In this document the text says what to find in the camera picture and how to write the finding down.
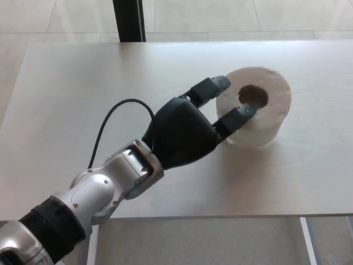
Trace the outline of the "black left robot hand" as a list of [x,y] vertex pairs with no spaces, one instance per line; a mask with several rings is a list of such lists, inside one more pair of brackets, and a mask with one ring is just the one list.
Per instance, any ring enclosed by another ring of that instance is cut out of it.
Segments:
[[200,108],[231,85],[225,76],[206,78],[184,94],[172,98],[154,115],[142,140],[164,170],[194,163],[242,128],[257,113],[254,105],[232,108],[215,123]]

